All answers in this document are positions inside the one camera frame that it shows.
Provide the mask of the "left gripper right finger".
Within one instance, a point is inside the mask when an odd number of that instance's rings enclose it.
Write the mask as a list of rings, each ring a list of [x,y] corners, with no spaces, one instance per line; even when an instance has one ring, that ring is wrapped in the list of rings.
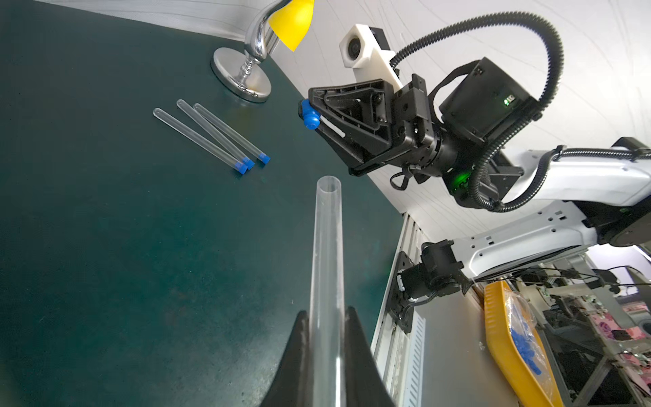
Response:
[[[346,310],[344,334],[346,405],[394,407],[352,306]]]

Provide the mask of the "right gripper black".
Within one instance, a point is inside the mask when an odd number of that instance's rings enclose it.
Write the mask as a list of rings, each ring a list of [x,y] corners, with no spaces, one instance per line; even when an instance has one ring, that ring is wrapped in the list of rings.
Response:
[[[320,113],[321,120],[329,120],[341,131],[350,128],[376,140],[391,138],[392,102],[397,149],[373,155],[326,124],[315,130],[346,164],[351,176],[364,176],[389,164],[407,166],[415,174],[431,177],[443,177],[453,169],[457,151],[450,135],[435,122],[426,82],[417,74],[395,94],[390,83],[375,80],[310,88],[305,99]],[[298,117],[303,120],[300,105]]]

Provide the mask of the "clear test tube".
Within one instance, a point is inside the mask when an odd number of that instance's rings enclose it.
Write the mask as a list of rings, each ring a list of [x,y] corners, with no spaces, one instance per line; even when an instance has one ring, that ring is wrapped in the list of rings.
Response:
[[[195,132],[195,130],[183,124],[178,119],[168,114],[164,110],[161,110],[160,108],[155,108],[153,111],[153,115],[154,117],[156,117],[157,119],[159,119],[160,121],[168,125],[168,127],[172,128],[176,132],[179,132],[181,135],[188,138],[189,140],[197,144],[199,147],[201,147],[208,153],[212,154],[213,156],[217,157],[217,159],[221,160],[223,163],[227,164],[228,166],[234,169],[234,164],[238,160],[232,157],[223,149],[217,147],[215,144],[210,142],[205,137]]]
[[[218,142],[231,156],[233,156],[238,161],[242,162],[244,157],[248,157],[244,154],[238,147],[231,142],[227,136],[225,136],[221,131],[217,130],[208,120],[203,118],[197,110],[195,110],[189,103],[183,99],[178,99],[176,101],[176,106],[188,115],[192,120],[194,120],[200,127],[205,130],[216,142]]]
[[[195,105],[193,105],[193,108],[197,110],[198,113],[200,113],[200,115],[203,116],[203,118],[208,120],[217,129],[221,130],[222,132],[225,133],[225,135],[227,135],[228,137],[236,141],[239,145],[244,147],[248,152],[253,154],[257,159],[260,154],[265,154],[261,149],[259,149],[252,142],[250,142],[249,139],[247,139],[242,134],[237,132],[234,128],[230,127],[227,123],[225,123],[222,119],[218,118],[215,114],[207,110],[200,103],[195,103]]]
[[[311,406],[344,406],[345,291],[342,184],[335,176],[317,181],[310,290]]]

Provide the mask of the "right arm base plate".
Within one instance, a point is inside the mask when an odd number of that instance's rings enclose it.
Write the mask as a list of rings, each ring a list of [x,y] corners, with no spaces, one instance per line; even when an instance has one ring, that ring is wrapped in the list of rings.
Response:
[[[416,265],[405,251],[400,251],[395,276],[391,279],[386,311],[405,334],[412,331],[413,303],[420,291],[420,264]]]

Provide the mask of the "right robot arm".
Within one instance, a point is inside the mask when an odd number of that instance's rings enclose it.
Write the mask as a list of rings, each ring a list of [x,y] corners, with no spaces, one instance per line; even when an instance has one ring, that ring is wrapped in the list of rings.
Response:
[[[547,55],[542,94],[531,96],[490,59],[464,64],[442,84],[452,92],[436,103],[437,88],[398,77],[407,57],[474,30],[517,26],[536,34]],[[650,150],[632,137],[608,149],[510,148],[539,120],[558,91],[564,49],[557,30],[527,12],[501,12],[463,20],[393,53],[381,30],[357,25],[340,45],[355,83],[311,88],[298,107],[352,176],[394,166],[391,186],[441,179],[461,207],[505,214],[534,199],[534,215],[465,239],[426,243],[420,261],[390,283],[388,312],[410,322],[415,307],[468,291],[530,264],[596,244],[627,247],[650,239]]]

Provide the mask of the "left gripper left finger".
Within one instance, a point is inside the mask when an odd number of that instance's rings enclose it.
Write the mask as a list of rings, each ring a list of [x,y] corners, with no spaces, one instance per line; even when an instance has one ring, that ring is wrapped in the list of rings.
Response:
[[[309,315],[298,312],[271,386],[260,407],[306,405],[309,377]]]

